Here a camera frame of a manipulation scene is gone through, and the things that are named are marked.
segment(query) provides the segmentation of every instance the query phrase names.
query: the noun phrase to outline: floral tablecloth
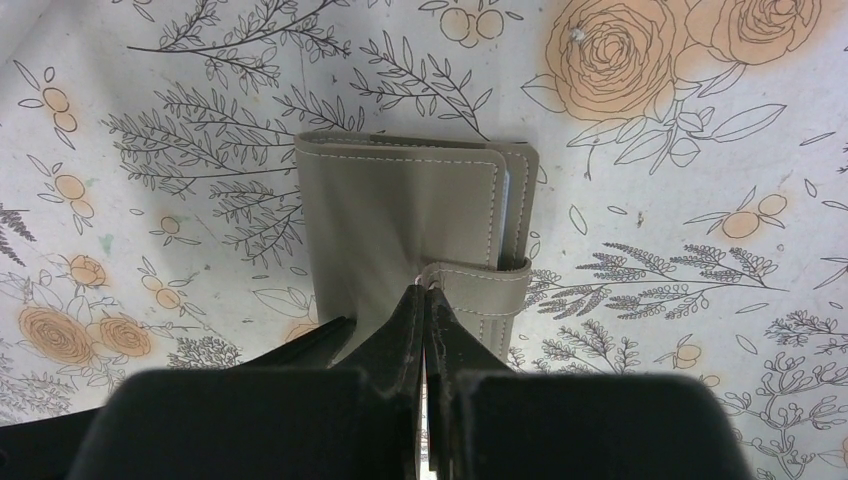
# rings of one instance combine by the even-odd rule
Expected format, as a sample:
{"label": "floral tablecloth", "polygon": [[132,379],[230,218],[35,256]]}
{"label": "floral tablecloth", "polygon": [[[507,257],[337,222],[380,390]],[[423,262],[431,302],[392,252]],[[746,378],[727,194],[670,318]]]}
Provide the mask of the floral tablecloth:
{"label": "floral tablecloth", "polygon": [[846,20],[824,0],[0,2],[0,421],[313,329],[292,135],[385,130],[540,151],[514,369],[691,375],[757,478],[846,478]]}

